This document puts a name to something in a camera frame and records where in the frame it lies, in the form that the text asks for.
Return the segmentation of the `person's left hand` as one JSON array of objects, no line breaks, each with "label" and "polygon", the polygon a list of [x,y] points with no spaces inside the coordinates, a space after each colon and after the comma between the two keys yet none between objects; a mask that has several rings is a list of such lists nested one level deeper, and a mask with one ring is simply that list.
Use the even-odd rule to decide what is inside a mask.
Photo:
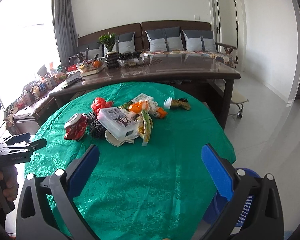
[{"label": "person's left hand", "polygon": [[18,195],[19,184],[17,182],[17,175],[18,171],[15,166],[6,167],[5,173],[0,171],[0,181],[4,180],[6,183],[6,188],[3,190],[3,195],[9,202],[16,200]]}]

